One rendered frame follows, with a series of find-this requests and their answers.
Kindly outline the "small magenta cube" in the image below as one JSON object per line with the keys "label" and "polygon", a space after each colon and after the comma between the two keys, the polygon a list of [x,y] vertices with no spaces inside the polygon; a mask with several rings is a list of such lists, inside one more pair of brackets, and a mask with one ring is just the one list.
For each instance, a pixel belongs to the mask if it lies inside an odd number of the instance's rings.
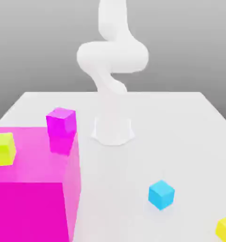
{"label": "small magenta cube", "polygon": [[50,150],[59,155],[70,155],[77,132],[76,112],[57,107],[46,115]]}

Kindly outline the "small blue cube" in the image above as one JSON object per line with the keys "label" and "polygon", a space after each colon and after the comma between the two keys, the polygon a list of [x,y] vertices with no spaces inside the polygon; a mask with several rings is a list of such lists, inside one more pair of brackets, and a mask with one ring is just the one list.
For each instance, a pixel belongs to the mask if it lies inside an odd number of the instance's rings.
{"label": "small blue cube", "polygon": [[157,209],[163,210],[174,201],[175,189],[160,180],[149,187],[148,201]]}

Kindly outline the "small lime cube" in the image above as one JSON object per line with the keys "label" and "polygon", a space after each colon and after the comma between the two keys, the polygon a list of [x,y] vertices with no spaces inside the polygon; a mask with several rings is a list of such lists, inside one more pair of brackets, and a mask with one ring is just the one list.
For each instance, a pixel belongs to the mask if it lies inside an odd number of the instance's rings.
{"label": "small lime cube", "polygon": [[16,156],[16,146],[12,133],[0,133],[0,166],[12,165]]}

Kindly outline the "large pink box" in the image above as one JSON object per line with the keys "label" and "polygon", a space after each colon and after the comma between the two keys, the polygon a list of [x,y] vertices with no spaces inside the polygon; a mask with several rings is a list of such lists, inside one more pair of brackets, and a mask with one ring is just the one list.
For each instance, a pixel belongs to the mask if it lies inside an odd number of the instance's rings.
{"label": "large pink box", "polygon": [[0,166],[0,242],[73,242],[81,193],[78,138],[45,127],[1,127],[17,154]]}

